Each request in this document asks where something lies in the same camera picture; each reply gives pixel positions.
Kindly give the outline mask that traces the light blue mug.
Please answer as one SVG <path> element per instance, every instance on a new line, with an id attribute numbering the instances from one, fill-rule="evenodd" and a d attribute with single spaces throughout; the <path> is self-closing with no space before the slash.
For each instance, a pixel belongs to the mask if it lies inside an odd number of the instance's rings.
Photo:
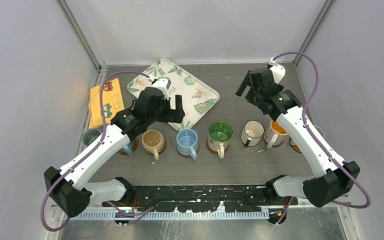
<path id="1" fill-rule="evenodd" d="M 199 139 L 197 133 L 190 128 L 185 128 L 179 131 L 176 135 L 176 150 L 184 155 L 192 155 L 192 159 L 195 161 L 196 151 L 200 148 Z"/>

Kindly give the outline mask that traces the leaf pattern serving tray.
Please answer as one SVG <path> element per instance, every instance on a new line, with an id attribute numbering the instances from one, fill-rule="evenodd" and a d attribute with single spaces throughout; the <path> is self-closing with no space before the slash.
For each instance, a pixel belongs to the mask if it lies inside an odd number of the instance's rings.
<path id="1" fill-rule="evenodd" d="M 152 79 L 169 78 L 169 96 L 172 99 L 175 95 L 182 96 L 185 117 L 182 123 L 169 124 L 178 132 L 191 129 L 220 100 L 220 94 L 216 90 L 169 59 L 158 60 L 143 73 Z"/>

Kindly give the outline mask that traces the beige speckled ceramic mug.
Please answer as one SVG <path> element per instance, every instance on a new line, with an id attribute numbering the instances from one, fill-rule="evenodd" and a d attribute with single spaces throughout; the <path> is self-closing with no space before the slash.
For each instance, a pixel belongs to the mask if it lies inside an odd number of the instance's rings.
<path id="1" fill-rule="evenodd" d="M 154 129 L 146 131 L 142 135 L 141 142 L 145 152 L 152 155 L 156 161 L 160 160 L 160 155 L 167 148 L 167 140 L 164 135 Z"/>

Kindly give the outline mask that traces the orange interior patterned mug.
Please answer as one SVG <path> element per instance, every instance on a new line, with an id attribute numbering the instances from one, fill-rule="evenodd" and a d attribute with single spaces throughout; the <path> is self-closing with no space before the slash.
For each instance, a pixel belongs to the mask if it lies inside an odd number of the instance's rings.
<path id="1" fill-rule="evenodd" d="M 263 134 L 268 149 L 280 147 L 288 133 L 276 121 L 271 120 Z"/>

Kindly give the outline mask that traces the white mug black handle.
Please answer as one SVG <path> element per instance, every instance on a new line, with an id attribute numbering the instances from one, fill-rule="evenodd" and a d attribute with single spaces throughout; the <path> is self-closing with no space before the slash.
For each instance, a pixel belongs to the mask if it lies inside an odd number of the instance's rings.
<path id="1" fill-rule="evenodd" d="M 241 133 L 241 142 L 245 148 L 255 147 L 260 142 L 264 134 L 264 126 L 256 120 L 248 121 Z"/>

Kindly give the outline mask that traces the yellow printed cloth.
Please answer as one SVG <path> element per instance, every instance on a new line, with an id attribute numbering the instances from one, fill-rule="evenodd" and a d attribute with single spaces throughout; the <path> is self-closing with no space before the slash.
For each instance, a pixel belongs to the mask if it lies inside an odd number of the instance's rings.
<path id="1" fill-rule="evenodd" d="M 103 126 L 100 105 L 100 90 L 100 85 L 94 86 L 89 90 L 89 128 L 99 128 Z M 117 112 L 125 109 L 121 86 L 118 78 L 109 80 L 104 84 L 102 96 L 105 122 L 106 124 L 109 124 Z"/>

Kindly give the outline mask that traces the orange interior blue mug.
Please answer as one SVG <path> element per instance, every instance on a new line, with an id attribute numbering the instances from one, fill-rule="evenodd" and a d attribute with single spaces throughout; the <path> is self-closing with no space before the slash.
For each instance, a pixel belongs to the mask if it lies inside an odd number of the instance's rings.
<path id="1" fill-rule="evenodd" d="M 137 149 L 138 147 L 138 139 L 135 138 L 133 141 L 131 141 L 129 144 L 127 144 L 126 146 L 122 147 L 120 150 L 118 150 L 117 152 L 120 154 L 120 155 L 128 155 L 128 156 L 131 156 Z"/>

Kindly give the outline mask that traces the green interior floral mug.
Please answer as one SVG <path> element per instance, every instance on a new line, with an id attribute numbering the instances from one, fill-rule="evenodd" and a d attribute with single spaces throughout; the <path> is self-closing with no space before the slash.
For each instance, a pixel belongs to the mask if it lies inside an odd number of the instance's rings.
<path id="1" fill-rule="evenodd" d="M 215 121 L 215 122 L 211 123 L 209 128 L 208 128 L 207 138 L 212 138 L 212 139 L 219 141 L 219 142 L 227 142 L 228 141 L 229 145 L 230 145 L 230 141 L 231 141 L 232 136 L 233 136 L 233 128 L 231 127 L 230 124 L 228 124 L 225 121 L 222 121 L 222 120 Z"/>

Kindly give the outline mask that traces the lilac mug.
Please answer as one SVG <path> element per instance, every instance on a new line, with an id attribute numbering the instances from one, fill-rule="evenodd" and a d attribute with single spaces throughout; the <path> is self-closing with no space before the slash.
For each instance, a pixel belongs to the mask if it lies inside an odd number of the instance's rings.
<path id="1" fill-rule="evenodd" d="M 318 133 L 320 134 L 320 136 L 325 139 L 326 138 L 326 135 L 325 135 L 325 132 L 323 131 L 323 129 L 317 125 L 314 125 L 315 129 L 318 131 Z"/>

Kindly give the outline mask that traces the grey ceramic mug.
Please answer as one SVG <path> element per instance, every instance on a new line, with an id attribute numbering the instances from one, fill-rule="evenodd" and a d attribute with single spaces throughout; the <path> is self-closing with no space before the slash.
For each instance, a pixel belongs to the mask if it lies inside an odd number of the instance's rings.
<path id="1" fill-rule="evenodd" d="M 90 144 L 92 144 L 96 139 L 98 139 L 101 136 L 101 130 L 97 128 L 90 128 L 85 131 L 85 133 L 82 136 L 82 143 L 85 147 L 88 147 Z"/>

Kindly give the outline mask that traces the brown wooden ringed coaster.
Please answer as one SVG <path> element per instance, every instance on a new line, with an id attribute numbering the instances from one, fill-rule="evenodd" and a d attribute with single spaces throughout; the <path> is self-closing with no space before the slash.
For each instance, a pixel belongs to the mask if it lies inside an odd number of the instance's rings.
<path id="1" fill-rule="evenodd" d="M 184 157 L 184 158 L 193 158 L 193 156 L 192 155 L 184 155 L 184 154 L 182 154 L 181 152 L 179 152 L 178 150 L 176 150 L 177 151 L 177 153 L 180 155 L 180 156 L 182 156 L 182 157 Z"/>

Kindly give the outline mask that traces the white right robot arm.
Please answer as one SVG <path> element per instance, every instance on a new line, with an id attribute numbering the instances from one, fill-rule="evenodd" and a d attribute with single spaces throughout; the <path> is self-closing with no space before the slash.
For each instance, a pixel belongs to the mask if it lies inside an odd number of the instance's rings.
<path id="1" fill-rule="evenodd" d="M 285 197 L 304 198 L 321 208 L 351 190 L 352 179 L 358 176 L 360 167 L 355 161 L 346 162 L 321 137 L 303 112 L 299 99 L 279 84 L 285 73 L 280 65 L 249 70 L 236 95 L 242 96 L 246 87 L 250 87 L 245 96 L 247 102 L 269 115 L 287 132 L 312 171 L 308 177 L 280 175 L 267 181 L 266 200 L 278 205 Z"/>

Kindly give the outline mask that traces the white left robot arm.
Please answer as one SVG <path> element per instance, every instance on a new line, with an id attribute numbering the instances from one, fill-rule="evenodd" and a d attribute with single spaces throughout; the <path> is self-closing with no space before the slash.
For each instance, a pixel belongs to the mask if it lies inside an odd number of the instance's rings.
<path id="1" fill-rule="evenodd" d="M 113 179 L 90 183 L 95 172 L 117 151 L 132 142 L 155 123 L 181 123 L 185 116 L 182 96 L 175 95 L 175 108 L 169 97 L 157 87 L 146 87 L 129 108 L 113 115 L 100 137 L 69 163 L 44 172 L 46 190 L 51 199 L 69 217 L 82 213 L 89 205 L 116 201 L 129 206 L 134 199 L 124 182 Z"/>

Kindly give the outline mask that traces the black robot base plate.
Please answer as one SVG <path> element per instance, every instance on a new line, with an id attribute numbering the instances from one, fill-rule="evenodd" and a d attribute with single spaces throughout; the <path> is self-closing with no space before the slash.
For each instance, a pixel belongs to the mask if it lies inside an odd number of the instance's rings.
<path id="1" fill-rule="evenodd" d="M 145 211 L 153 207 L 155 212 L 181 213 L 215 212 L 224 207 L 228 213 L 257 212 L 260 206 L 284 207 L 290 197 L 272 197 L 265 185 L 136 185 L 129 187 L 117 207 L 135 207 Z"/>

